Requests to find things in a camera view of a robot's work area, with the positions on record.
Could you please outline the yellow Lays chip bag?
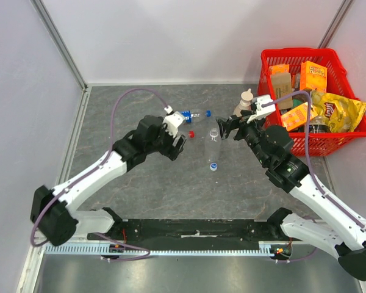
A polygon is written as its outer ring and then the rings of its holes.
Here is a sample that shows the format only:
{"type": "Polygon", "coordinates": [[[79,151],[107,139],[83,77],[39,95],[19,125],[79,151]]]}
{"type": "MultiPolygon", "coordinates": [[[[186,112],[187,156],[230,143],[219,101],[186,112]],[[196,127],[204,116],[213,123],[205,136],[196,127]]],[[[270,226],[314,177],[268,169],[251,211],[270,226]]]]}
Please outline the yellow Lays chip bag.
{"type": "Polygon", "coordinates": [[[364,117],[366,102],[316,90],[310,95],[317,116],[325,119],[330,133],[354,132],[364,117]]]}

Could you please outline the aluminium frame rail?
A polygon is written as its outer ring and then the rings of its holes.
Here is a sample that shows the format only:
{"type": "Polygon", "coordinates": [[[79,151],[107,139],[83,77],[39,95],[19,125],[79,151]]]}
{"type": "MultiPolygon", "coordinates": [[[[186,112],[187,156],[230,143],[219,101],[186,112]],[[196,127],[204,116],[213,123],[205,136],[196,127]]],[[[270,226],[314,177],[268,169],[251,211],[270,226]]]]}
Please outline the aluminium frame rail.
{"type": "Polygon", "coordinates": [[[54,44],[56,45],[60,55],[62,56],[64,62],[66,63],[67,67],[71,71],[74,79],[76,80],[79,87],[86,91],[88,89],[88,85],[83,78],[80,70],[78,69],[71,53],[69,52],[57,26],[55,25],[50,13],[48,12],[45,4],[41,0],[31,0],[31,4],[33,5],[34,9],[36,10],[37,14],[39,15],[40,19],[42,20],[45,28],[49,32],[54,44]]]}

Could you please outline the orange snack box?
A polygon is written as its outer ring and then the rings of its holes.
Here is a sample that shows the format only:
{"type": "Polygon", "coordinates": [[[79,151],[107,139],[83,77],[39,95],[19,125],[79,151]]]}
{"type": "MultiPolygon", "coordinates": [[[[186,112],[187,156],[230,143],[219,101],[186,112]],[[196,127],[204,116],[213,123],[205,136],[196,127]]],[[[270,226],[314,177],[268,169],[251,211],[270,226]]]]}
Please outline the orange snack box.
{"type": "Polygon", "coordinates": [[[308,120],[311,121],[317,115],[314,108],[308,107],[308,102],[305,102],[285,114],[282,114],[281,123],[286,130],[293,131],[300,126],[305,125],[308,120]]]}

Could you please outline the red bottle cap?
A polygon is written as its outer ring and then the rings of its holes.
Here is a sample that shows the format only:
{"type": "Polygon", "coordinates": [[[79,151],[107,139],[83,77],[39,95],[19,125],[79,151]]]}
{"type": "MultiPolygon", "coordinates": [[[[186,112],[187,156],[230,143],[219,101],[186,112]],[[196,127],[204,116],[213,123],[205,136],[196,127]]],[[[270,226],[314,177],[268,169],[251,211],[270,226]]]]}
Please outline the red bottle cap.
{"type": "Polygon", "coordinates": [[[195,137],[195,132],[194,131],[189,131],[188,132],[188,136],[192,139],[195,137]]]}

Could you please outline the dark jar in basket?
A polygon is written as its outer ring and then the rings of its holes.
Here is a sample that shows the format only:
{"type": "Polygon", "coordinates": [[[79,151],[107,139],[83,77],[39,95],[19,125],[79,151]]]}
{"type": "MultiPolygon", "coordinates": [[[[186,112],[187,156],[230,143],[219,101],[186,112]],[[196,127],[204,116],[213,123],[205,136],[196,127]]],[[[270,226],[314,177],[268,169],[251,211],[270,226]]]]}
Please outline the dark jar in basket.
{"type": "Polygon", "coordinates": [[[297,132],[309,132],[314,134],[328,133],[329,127],[322,116],[317,116],[309,122],[309,127],[302,125],[298,128],[297,132]]]}

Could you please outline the Pepsi bottle blue label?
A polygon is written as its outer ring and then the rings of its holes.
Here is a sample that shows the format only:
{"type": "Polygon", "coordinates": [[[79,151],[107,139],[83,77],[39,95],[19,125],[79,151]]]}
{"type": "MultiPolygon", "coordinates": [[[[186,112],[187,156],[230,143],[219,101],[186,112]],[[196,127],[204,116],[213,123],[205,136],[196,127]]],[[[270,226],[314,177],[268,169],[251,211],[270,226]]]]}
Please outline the Pepsi bottle blue label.
{"type": "Polygon", "coordinates": [[[201,122],[212,116],[212,112],[210,110],[200,110],[200,109],[184,110],[180,111],[180,113],[184,117],[185,124],[201,122]]]}

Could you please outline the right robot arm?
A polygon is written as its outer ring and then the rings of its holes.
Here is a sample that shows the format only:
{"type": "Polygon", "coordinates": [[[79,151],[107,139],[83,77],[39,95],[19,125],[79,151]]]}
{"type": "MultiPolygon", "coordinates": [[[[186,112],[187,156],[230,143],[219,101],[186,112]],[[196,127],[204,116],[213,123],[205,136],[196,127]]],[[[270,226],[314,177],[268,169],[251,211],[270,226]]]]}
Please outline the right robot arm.
{"type": "Polygon", "coordinates": [[[235,115],[217,118],[222,139],[231,131],[234,140],[243,140],[250,147],[268,179],[278,188],[298,199],[322,220],[324,228],[283,209],[281,219],[267,225],[274,240],[285,236],[297,238],[333,256],[352,277],[366,281],[366,219],[332,193],[301,159],[290,150],[293,140],[285,128],[272,125],[264,128],[263,120],[245,121],[235,115]]]}

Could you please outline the small orange box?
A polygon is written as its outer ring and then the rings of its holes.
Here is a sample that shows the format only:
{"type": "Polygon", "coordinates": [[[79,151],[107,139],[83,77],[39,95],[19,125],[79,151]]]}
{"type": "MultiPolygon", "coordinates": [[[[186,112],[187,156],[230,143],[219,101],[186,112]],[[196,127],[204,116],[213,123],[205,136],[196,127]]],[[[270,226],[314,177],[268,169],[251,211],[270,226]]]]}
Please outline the small orange box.
{"type": "Polygon", "coordinates": [[[285,64],[285,63],[277,64],[277,65],[271,65],[271,66],[269,66],[268,73],[270,75],[288,73],[289,69],[290,69],[290,65],[285,64]]]}

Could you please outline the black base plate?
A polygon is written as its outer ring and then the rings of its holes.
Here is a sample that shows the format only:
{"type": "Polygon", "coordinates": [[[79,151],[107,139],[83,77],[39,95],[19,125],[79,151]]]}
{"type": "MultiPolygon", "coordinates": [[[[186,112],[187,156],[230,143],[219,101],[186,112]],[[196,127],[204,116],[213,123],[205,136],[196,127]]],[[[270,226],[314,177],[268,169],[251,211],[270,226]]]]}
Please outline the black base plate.
{"type": "Polygon", "coordinates": [[[114,240],[151,248],[255,248],[259,242],[288,243],[287,237],[273,223],[253,219],[128,219],[106,233],[114,240]]]}

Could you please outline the clear Pocari Sweat bottle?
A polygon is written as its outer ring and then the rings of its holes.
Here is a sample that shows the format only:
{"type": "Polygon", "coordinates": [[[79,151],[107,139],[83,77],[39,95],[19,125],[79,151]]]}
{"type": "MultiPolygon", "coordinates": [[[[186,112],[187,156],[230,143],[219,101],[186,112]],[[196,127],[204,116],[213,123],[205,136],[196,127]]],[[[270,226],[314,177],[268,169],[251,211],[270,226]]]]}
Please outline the clear Pocari Sweat bottle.
{"type": "Polygon", "coordinates": [[[217,162],[221,150],[221,136],[218,128],[211,128],[205,138],[205,157],[208,163],[217,162]]]}

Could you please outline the orange Sugar Daddy box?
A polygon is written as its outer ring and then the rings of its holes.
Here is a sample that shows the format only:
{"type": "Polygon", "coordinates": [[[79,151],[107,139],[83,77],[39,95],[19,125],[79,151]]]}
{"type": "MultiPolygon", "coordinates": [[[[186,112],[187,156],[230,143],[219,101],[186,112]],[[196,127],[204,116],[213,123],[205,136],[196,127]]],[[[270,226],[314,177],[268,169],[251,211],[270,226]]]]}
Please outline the orange Sugar Daddy box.
{"type": "Polygon", "coordinates": [[[311,61],[301,64],[300,90],[326,92],[328,69],[311,61]]]}

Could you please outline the red label water bottle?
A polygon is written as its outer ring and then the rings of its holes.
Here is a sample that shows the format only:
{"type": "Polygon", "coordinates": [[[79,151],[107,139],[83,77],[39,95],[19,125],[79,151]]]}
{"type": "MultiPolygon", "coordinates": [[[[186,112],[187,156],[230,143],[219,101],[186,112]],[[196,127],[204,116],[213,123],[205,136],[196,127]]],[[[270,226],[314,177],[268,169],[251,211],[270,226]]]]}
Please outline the red label water bottle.
{"type": "Polygon", "coordinates": [[[195,132],[194,131],[179,131],[179,134],[182,136],[185,136],[186,138],[193,139],[195,138],[195,132]]]}

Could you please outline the beige nozzle bottle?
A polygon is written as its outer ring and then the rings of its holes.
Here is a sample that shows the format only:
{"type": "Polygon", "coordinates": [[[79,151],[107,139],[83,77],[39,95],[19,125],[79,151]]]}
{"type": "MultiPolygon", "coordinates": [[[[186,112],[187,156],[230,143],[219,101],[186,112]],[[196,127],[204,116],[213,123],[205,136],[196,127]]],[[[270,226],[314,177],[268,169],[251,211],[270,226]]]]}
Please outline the beige nozzle bottle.
{"type": "Polygon", "coordinates": [[[239,117],[241,116],[241,111],[250,110],[253,98],[254,96],[251,89],[242,92],[240,95],[240,102],[235,107],[233,114],[239,117]]]}

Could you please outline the brown cardboard box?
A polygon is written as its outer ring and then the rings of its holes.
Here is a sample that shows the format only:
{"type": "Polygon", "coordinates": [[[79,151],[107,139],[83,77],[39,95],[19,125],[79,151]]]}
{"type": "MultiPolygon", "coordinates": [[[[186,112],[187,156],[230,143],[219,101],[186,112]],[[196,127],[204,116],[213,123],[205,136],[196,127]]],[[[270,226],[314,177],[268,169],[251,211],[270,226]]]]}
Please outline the brown cardboard box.
{"type": "MultiPolygon", "coordinates": [[[[275,99],[281,99],[286,95],[293,92],[292,90],[292,77],[289,72],[276,73],[270,76],[273,86],[275,99]]],[[[287,98],[278,103],[279,110],[291,109],[293,106],[292,98],[287,98]]]]}

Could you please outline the blue white Pocari cap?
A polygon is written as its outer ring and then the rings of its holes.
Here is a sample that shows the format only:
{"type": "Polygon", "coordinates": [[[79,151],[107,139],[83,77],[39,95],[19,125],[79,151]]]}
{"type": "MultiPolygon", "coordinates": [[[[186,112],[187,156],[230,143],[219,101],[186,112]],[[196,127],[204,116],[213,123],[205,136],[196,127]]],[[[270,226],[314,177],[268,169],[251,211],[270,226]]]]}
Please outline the blue white Pocari cap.
{"type": "Polygon", "coordinates": [[[218,168],[218,165],[217,165],[217,163],[215,163],[215,162],[212,162],[210,165],[209,165],[209,168],[210,168],[210,170],[211,171],[216,171],[217,170],[217,168],[218,168]]]}

